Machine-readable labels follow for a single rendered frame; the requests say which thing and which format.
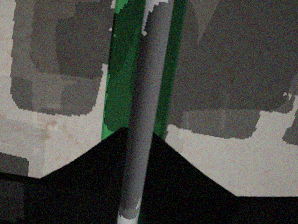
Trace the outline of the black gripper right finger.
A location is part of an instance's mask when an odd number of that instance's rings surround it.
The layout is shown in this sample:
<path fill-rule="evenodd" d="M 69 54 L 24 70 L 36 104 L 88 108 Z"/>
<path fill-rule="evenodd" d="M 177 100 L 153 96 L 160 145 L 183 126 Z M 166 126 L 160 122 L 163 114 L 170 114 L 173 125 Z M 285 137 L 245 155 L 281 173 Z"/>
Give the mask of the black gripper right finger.
<path fill-rule="evenodd" d="M 298 197 L 238 197 L 153 131 L 142 224 L 298 224 Z"/>

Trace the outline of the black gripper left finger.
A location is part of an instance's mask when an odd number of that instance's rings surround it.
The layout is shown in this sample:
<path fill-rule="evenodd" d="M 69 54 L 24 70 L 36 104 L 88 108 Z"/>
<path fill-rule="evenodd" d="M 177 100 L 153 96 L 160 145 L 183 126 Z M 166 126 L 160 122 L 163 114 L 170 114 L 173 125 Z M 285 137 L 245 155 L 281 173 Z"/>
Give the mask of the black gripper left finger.
<path fill-rule="evenodd" d="M 0 172 L 0 224 L 116 224 L 128 127 L 41 179 Z"/>

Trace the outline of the green u-shaped bracket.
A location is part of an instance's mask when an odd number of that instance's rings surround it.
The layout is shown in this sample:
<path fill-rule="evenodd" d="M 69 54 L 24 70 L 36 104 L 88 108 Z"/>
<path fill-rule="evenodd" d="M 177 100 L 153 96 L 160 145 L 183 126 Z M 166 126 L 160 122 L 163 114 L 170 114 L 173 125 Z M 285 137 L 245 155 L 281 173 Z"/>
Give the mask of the green u-shaped bracket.
<path fill-rule="evenodd" d="M 161 139 L 165 139 L 169 108 L 172 103 L 186 4 L 188 0 L 174 0 L 172 22 L 166 43 L 168 51 L 153 129 Z M 105 81 L 104 109 L 102 109 L 101 141 L 118 128 L 129 127 L 144 10 L 145 0 L 116 0 L 114 3 L 109 67 Z"/>

